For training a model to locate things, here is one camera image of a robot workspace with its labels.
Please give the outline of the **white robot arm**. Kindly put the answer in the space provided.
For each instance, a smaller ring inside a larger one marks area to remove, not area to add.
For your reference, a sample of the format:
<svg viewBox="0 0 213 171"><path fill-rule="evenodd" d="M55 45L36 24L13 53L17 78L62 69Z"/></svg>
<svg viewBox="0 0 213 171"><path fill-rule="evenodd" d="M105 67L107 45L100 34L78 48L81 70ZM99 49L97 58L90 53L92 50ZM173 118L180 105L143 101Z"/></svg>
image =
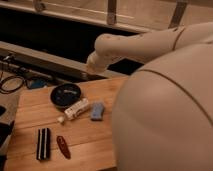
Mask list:
<svg viewBox="0 0 213 171"><path fill-rule="evenodd" d="M140 62L112 109L118 171L213 171L213 22L100 35L91 74Z"/></svg>

